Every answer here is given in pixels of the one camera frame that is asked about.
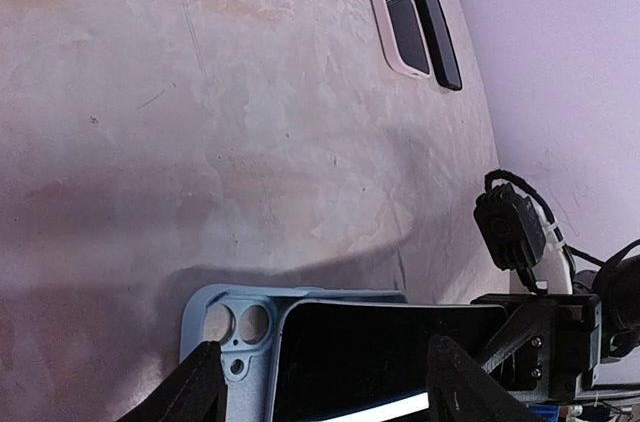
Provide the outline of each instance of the circular hole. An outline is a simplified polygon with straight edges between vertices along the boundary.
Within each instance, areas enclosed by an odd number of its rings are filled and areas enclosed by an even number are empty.
[[[223,304],[214,304],[207,312],[204,321],[204,338],[221,344],[229,340],[233,333],[235,320],[229,307]]]
[[[247,344],[257,344],[267,335],[269,314],[264,307],[252,305],[240,317],[238,329],[240,337]]]
[[[244,370],[244,362],[242,362],[240,359],[234,360],[233,362],[231,362],[229,370],[231,370],[231,373],[233,375],[240,374]]]

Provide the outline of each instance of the wall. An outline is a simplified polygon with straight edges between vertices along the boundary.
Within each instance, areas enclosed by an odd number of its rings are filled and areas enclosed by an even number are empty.
[[[640,0],[461,0],[500,163],[606,258],[640,237]],[[608,368],[640,378],[636,363]]]

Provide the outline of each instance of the smartphone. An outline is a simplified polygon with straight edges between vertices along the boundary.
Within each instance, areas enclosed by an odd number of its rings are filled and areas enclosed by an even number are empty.
[[[430,337],[475,356],[506,320],[500,306],[301,301],[280,322],[267,420],[427,420]]]
[[[404,75],[429,74],[427,53],[413,0],[371,0],[389,66]]]
[[[415,0],[415,4],[438,84],[450,90],[462,90],[458,59],[440,0]]]

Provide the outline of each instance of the black smartphone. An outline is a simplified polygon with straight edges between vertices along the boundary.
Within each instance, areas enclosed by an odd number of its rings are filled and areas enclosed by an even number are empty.
[[[371,0],[387,63],[412,77],[429,73],[427,53],[412,0]]]
[[[462,90],[458,59],[440,0],[415,0],[418,17],[431,54],[436,80],[442,87]]]
[[[427,420],[431,336],[474,356],[506,319],[498,306],[303,301],[281,325],[271,420]]]

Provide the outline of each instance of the black phone screen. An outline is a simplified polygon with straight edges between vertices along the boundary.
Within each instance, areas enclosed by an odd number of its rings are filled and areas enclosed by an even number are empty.
[[[494,306],[300,304],[282,328],[273,421],[323,421],[423,394],[432,335],[475,356],[506,318]],[[387,420],[426,411],[418,416]]]
[[[409,67],[429,73],[420,24],[411,0],[386,0],[398,52]]]
[[[418,17],[429,46],[433,72],[438,83],[451,90],[462,90],[458,60],[440,0],[415,0]]]

